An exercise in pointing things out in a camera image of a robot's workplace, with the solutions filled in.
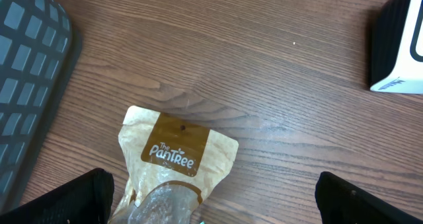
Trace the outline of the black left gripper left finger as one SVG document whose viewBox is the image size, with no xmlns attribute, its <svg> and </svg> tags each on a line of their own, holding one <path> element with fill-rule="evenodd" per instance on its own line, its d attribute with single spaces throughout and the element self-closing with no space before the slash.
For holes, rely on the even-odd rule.
<svg viewBox="0 0 423 224">
<path fill-rule="evenodd" d="M 95 168 L 1 215 L 1 224 L 107 223 L 114 195 L 113 175 Z"/>
</svg>

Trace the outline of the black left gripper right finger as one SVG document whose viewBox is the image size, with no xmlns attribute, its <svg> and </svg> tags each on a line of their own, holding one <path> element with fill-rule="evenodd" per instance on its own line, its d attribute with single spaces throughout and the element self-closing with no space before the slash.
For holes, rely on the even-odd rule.
<svg viewBox="0 0 423 224">
<path fill-rule="evenodd" d="M 315 199 L 323 224 L 422 224 L 422 220 L 327 171 L 320 174 Z"/>
</svg>

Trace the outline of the brown white snack packet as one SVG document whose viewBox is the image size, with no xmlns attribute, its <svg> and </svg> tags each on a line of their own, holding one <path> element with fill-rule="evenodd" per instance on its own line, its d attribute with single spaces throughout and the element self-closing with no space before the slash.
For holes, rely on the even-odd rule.
<svg viewBox="0 0 423 224">
<path fill-rule="evenodd" d="M 239 148 L 219 132 L 138 106 L 128 108 L 118 141 L 129 179 L 110 223 L 189 223 Z"/>
</svg>

